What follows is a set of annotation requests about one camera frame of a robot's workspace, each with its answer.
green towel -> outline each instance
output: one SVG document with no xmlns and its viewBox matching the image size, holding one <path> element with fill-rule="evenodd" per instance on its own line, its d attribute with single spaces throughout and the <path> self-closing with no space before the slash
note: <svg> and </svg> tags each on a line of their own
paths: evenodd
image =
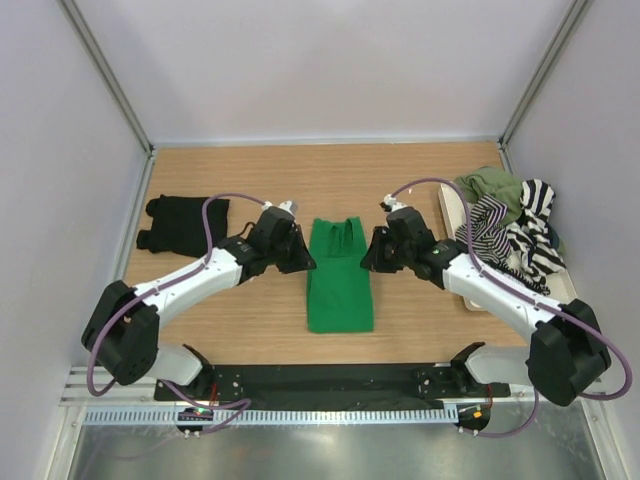
<svg viewBox="0 0 640 480">
<path fill-rule="evenodd" d="M 507 214 L 500 225 L 515 222 L 522 214 L 522 180 L 496 167 L 482 167 L 469 175 L 454 180 L 464 193 L 467 202 L 478 203 L 486 194 L 507 206 Z"/>
<path fill-rule="evenodd" d="M 307 277 L 307 321 L 315 333 L 373 331 L 369 271 L 360 267 L 367 243 L 359 218 L 332 223 L 316 218 Z"/>
</svg>

folded green shirt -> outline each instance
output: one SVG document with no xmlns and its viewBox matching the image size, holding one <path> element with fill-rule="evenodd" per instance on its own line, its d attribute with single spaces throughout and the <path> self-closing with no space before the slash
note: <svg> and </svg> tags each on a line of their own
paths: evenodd
<svg viewBox="0 0 640 480">
<path fill-rule="evenodd" d="M 307 277 L 307 322 L 315 333 L 373 331 L 369 271 L 360 267 L 367 253 L 357 217 L 333 223 L 316 218 L 309 246 L 318 268 Z"/>
</svg>

gray floor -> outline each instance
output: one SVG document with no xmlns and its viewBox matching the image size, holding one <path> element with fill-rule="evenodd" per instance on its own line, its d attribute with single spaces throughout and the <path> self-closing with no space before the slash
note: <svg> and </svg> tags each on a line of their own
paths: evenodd
<svg viewBox="0 0 640 480">
<path fill-rule="evenodd" d="M 487 431 L 517 426 L 529 408 L 496 404 Z M 70 478 L 605 478 L 579 404 L 560 409 L 545 403 L 535 424 L 505 440 L 461 435 L 451 425 L 253 427 L 187 440 L 171 439 L 174 432 L 168 427 L 83 427 Z M 123 461 L 117 455 L 139 458 Z"/>
</svg>

pile of clothes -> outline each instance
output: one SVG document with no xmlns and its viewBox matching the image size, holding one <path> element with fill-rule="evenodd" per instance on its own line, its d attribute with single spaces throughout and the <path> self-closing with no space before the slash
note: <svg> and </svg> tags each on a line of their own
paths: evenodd
<svg viewBox="0 0 640 480">
<path fill-rule="evenodd" d="M 470 216 L 476 254 L 530 289 L 549 295 L 546 277 L 566 269 L 562 242 L 549 225 L 556 197 L 551 186 L 542 180 L 523 181 L 495 167 L 482 167 L 455 183 L 474 204 Z M 456 231 L 456 240 L 466 245 L 466 224 Z"/>
</svg>

white wall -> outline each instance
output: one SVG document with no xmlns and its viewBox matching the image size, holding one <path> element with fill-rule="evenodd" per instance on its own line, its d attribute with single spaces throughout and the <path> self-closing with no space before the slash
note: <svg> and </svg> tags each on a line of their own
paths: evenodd
<svg viewBox="0 0 640 480">
<path fill-rule="evenodd" d="M 0 477 L 24 480 L 52 446 L 144 155 L 55 1 L 2 3 L 0 64 Z"/>
<path fill-rule="evenodd" d="M 558 191 L 553 222 L 571 276 L 640 374 L 640 3 L 594 2 L 517 131 L 516 173 Z M 626 457 L 640 455 L 640 386 L 608 404 Z M 640 478 L 637 465 L 631 478 Z"/>
<path fill-rule="evenodd" d="M 570 0 L 79 0 L 154 142 L 502 133 Z"/>
</svg>

